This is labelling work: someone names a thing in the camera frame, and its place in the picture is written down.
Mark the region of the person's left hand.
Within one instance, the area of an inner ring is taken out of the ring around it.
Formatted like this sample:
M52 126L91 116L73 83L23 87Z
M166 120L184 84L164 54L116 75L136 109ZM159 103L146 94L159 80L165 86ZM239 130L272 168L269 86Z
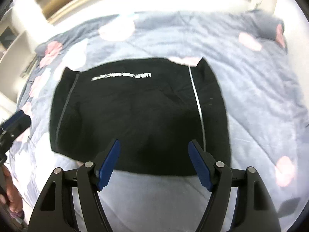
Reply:
M18 189L14 186L10 171L5 165L1 167L6 183L6 194L1 194L1 203L6 204L12 218L23 218L23 199Z

